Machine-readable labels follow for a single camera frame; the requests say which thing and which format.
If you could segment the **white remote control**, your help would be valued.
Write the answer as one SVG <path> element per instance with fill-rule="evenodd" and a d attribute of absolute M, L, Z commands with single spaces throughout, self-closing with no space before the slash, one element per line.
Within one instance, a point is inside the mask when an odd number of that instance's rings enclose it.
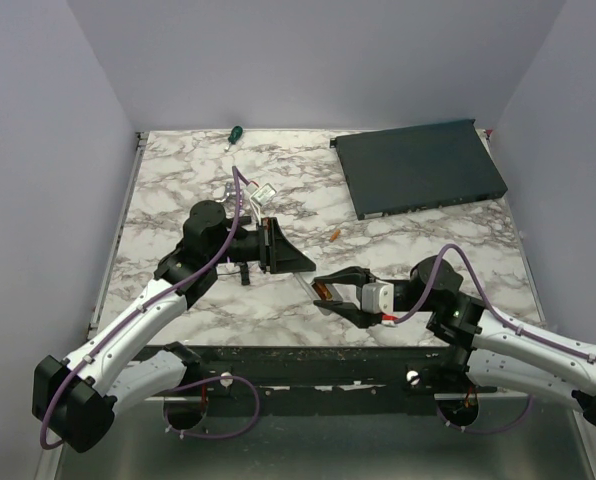
<path fill-rule="evenodd" d="M 314 291 L 314 289 L 312 288 L 312 284 L 314 283 L 313 279 L 315 278 L 315 274 L 313 272 L 294 273 L 293 276 L 294 276 L 294 279 L 300 285 L 300 287 L 306 292 L 306 294 L 312 301 L 321 300 L 318 297 L 318 295 L 316 294 L 316 292 Z M 336 289 L 336 287 L 334 285 L 326 285 L 326 286 L 333 294 L 333 299 L 330 301 L 335 301 L 335 300 L 343 301 L 344 300 L 342 294 Z"/>

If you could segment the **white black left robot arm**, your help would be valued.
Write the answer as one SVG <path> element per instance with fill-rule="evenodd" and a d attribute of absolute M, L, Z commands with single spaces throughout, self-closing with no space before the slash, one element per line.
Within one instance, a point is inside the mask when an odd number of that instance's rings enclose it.
<path fill-rule="evenodd" d="M 124 409 L 161 392 L 179 395 L 221 383 L 229 389 L 239 376 L 211 374 L 185 347 L 166 347 L 150 360 L 131 362 L 171 321 L 187 312 L 218 279 L 220 263 L 256 262 L 270 274 L 313 272 L 315 263 L 292 245 L 274 217 L 245 230 L 224 206 L 195 204 L 182 240 L 161 259 L 139 297 L 93 339 L 63 359 L 45 357 L 34 370 L 32 413 L 40 420 L 40 444 L 53 449 L 48 433 L 82 453 L 96 445 Z"/>

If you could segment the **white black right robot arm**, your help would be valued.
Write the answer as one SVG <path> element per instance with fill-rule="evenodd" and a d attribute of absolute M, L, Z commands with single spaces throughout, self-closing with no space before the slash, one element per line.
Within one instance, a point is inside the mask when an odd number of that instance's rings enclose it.
<path fill-rule="evenodd" d="M 406 280 L 380 279 L 359 266 L 316 277 L 314 305 L 354 326 L 396 326 L 419 312 L 454 357 L 438 367 L 447 390 L 496 387 L 560 403 L 596 427 L 596 344 L 549 332 L 461 290 L 462 276 L 441 254 L 415 265 Z"/>

